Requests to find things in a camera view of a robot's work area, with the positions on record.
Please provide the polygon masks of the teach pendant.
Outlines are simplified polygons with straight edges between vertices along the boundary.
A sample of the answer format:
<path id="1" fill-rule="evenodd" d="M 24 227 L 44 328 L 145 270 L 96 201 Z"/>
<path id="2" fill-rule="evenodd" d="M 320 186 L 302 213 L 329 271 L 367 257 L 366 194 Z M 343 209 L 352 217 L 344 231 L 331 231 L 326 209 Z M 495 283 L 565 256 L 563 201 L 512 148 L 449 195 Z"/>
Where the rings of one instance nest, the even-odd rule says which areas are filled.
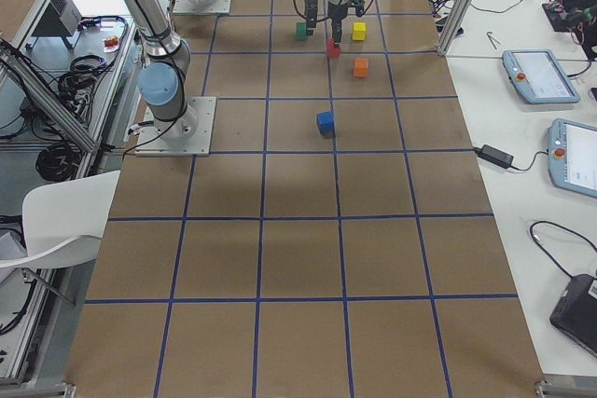
<path id="1" fill-rule="evenodd" d="M 580 95 L 548 49 L 502 53 L 502 64 L 518 95 L 530 104 L 578 103 Z"/>
<path id="2" fill-rule="evenodd" d="M 548 173 L 552 183 L 596 197 L 596 128 L 557 118 L 548 130 Z"/>

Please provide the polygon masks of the red wooden block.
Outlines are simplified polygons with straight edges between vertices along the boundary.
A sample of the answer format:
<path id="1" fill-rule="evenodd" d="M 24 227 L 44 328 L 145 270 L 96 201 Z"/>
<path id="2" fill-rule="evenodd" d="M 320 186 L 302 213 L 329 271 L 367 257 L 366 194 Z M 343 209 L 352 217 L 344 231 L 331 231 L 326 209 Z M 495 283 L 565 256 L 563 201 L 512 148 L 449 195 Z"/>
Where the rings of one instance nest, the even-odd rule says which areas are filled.
<path id="1" fill-rule="evenodd" d="M 333 38 L 328 38 L 326 55 L 328 58 L 338 58 L 341 55 L 341 43 L 337 43 Z"/>

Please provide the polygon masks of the upper teach pendant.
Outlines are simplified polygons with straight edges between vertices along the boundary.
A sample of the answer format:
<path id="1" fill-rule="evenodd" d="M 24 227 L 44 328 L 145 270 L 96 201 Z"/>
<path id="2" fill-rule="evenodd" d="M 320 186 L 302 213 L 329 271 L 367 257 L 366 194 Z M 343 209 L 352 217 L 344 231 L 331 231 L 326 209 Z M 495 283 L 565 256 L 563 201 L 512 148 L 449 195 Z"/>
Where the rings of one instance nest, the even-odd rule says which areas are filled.
<path id="1" fill-rule="evenodd" d="M 530 104 L 578 103 L 580 95 L 548 49 L 502 53 L 502 64 L 518 95 Z"/>

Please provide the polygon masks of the lower teach pendant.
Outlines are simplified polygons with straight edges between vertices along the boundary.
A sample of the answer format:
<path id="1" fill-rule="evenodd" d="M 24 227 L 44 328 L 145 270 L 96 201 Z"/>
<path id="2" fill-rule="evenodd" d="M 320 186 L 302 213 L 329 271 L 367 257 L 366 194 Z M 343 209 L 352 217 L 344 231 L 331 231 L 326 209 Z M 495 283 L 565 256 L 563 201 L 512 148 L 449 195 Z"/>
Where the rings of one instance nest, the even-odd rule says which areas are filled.
<path id="1" fill-rule="evenodd" d="M 596 197 L 596 128 L 557 118 L 548 130 L 548 173 L 552 183 Z"/>

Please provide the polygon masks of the grey control box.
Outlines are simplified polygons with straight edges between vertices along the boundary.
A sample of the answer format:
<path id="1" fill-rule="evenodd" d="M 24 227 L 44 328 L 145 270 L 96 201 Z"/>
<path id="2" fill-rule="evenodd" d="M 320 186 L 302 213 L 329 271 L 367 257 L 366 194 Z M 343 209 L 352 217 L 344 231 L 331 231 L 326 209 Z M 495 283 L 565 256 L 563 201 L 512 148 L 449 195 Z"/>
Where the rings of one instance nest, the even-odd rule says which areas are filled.
<path id="1" fill-rule="evenodd" d="M 31 49 L 41 37 L 60 37 L 68 49 L 75 44 L 69 40 L 76 35 L 83 17 L 73 0 L 49 0 L 26 47 Z"/>

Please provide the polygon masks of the blue wooden block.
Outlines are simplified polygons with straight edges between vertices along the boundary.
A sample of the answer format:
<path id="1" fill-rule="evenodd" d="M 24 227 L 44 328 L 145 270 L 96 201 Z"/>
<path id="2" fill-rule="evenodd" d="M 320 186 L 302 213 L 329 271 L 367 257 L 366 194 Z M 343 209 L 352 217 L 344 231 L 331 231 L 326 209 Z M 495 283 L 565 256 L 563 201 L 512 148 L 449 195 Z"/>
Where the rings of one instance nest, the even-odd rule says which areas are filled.
<path id="1" fill-rule="evenodd" d="M 325 111 L 316 115 L 316 126 L 322 135 L 328 135 L 335 129 L 334 116 L 331 111 Z"/>

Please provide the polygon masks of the green wooden block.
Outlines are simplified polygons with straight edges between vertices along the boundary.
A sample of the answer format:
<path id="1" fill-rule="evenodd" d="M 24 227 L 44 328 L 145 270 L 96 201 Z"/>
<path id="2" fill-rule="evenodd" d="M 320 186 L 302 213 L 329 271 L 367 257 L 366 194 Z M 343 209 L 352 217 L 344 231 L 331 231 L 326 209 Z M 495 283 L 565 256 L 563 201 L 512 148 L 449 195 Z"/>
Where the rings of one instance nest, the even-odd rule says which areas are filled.
<path id="1" fill-rule="evenodd" d="M 308 28 L 305 22 L 297 22 L 295 26 L 295 38 L 297 41 L 307 41 L 308 40 Z"/>

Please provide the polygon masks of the orange wooden block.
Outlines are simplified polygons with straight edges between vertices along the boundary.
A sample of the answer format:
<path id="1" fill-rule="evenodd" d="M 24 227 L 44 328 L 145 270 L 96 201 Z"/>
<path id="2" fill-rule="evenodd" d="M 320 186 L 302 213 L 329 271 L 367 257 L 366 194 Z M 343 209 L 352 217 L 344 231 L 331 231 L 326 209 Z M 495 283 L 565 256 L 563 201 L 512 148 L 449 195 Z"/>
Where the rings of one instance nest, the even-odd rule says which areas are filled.
<path id="1" fill-rule="evenodd" d="M 365 78 L 368 76 L 369 60 L 366 57 L 356 57 L 353 65 L 353 76 Z"/>

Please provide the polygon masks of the yellow wooden block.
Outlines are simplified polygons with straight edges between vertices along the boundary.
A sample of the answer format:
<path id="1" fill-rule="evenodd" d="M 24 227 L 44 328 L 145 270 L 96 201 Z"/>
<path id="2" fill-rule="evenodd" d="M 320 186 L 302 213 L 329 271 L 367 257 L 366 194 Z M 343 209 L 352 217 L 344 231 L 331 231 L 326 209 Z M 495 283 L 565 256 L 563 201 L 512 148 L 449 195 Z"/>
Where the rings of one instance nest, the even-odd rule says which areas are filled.
<path id="1" fill-rule="evenodd" d="M 362 21 L 356 21 L 353 23 L 351 39 L 355 42 L 362 42 L 367 37 L 367 24 Z"/>

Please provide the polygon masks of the black laptop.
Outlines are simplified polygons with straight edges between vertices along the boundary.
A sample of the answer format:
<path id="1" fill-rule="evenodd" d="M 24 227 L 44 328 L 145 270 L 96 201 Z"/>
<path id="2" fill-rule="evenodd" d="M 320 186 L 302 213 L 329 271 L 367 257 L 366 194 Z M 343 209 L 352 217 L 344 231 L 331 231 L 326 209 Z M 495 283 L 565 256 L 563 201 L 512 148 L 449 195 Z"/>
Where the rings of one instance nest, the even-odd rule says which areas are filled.
<path id="1" fill-rule="evenodd" d="M 589 274 L 572 277 L 551 312 L 549 322 L 596 356 L 596 278 Z"/>

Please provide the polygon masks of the white chair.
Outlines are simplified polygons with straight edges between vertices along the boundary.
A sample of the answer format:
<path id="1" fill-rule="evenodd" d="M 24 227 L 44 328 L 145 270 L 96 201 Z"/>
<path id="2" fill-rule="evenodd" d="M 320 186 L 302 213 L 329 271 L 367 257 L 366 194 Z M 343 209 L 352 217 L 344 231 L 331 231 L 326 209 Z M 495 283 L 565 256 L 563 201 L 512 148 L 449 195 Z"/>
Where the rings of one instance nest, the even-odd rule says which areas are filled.
<path id="1" fill-rule="evenodd" d="M 97 257 L 119 171 L 42 185 L 25 196 L 24 246 L 1 238 L 1 279 L 18 268 L 69 268 Z"/>

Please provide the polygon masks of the black power adapter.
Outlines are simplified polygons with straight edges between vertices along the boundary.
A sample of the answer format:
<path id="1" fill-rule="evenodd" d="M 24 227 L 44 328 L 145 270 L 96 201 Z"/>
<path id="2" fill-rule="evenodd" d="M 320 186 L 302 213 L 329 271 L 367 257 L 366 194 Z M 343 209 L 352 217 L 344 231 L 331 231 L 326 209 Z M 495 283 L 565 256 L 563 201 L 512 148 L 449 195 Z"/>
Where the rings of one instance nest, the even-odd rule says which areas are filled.
<path id="1" fill-rule="evenodd" d="M 481 147 L 475 146 L 474 152 L 478 158 L 484 159 L 503 169 L 509 169 L 514 159 L 509 153 L 488 144 L 484 144 Z"/>

